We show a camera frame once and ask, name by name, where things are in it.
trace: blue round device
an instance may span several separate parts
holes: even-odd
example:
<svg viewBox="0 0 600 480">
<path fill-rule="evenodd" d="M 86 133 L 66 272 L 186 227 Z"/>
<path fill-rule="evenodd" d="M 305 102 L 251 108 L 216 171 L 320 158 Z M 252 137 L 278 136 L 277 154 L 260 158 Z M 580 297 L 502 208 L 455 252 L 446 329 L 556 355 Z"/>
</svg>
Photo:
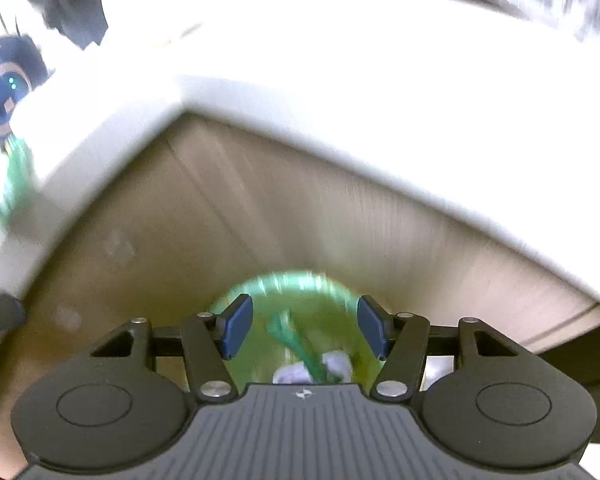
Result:
<svg viewBox="0 0 600 480">
<path fill-rule="evenodd" d="M 0 148 L 11 133 L 16 104 L 47 77 L 45 62 L 29 36 L 0 38 Z"/>
</svg>

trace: shiny metallic surface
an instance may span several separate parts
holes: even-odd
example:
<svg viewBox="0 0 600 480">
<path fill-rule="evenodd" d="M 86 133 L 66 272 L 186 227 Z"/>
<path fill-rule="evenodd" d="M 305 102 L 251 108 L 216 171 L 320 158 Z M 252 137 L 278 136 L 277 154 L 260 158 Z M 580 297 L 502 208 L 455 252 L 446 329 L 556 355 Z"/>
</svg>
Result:
<svg viewBox="0 0 600 480">
<path fill-rule="evenodd" d="M 376 392 L 383 397 L 400 397 L 408 391 L 407 385 L 400 381 L 382 381 L 376 386 Z"/>
<path fill-rule="evenodd" d="M 200 393 L 207 397 L 224 397 L 231 392 L 231 385 L 224 381 L 207 381 L 200 386 Z"/>
</svg>

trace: metal screw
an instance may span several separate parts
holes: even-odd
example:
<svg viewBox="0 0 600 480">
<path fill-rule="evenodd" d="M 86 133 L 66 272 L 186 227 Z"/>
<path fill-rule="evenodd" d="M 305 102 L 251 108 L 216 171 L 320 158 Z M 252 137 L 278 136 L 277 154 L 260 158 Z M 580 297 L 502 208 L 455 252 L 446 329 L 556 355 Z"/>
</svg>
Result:
<svg viewBox="0 0 600 480">
<path fill-rule="evenodd" d="M 383 397 L 400 397 L 408 391 L 407 385 L 400 381 L 382 381 L 376 386 L 376 392 Z"/>
<path fill-rule="evenodd" d="M 231 386 L 224 381 L 207 381 L 200 386 L 200 393 L 207 397 L 224 397 L 231 393 Z"/>
</svg>

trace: green basket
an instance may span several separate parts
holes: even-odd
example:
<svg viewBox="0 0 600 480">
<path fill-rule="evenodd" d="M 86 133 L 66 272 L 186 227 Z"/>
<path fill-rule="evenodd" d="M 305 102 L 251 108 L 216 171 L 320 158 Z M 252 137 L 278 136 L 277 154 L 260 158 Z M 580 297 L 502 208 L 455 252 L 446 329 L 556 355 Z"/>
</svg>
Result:
<svg viewBox="0 0 600 480">
<path fill-rule="evenodd" d="M 359 295 L 324 274 L 275 272 L 236 286 L 216 301 L 211 311 L 222 312 L 243 293 L 253 298 L 253 323 L 238 355 L 225 362 L 240 391 L 247 383 L 270 383 L 278 368 L 299 361 L 267 332 L 271 318 L 285 310 L 291 312 L 298 332 L 318 354 L 345 351 L 353 365 L 353 381 L 369 390 L 382 363 L 358 329 Z"/>
</svg>

